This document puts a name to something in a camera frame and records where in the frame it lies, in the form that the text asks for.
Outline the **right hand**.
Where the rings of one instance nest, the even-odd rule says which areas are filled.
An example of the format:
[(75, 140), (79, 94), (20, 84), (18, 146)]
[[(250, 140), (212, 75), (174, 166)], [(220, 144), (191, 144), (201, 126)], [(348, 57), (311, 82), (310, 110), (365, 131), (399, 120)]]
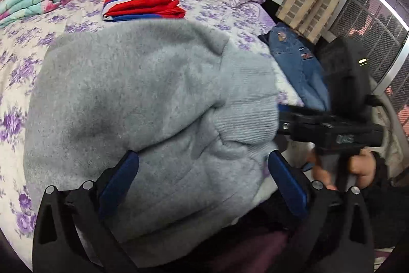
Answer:
[[(321, 157), (312, 150), (306, 161), (313, 164), (312, 176), (314, 180), (321, 181), (329, 190), (337, 191), (336, 176), (338, 167), (330, 166), (331, 158)], [(377, 161), (368, 148), (363, 148), (357, 155), (351, 156), (347, 163), (341, 165), (341, 171), (355, 177), (355, 186), (359, 189), (367, 188), (374, 180)]]

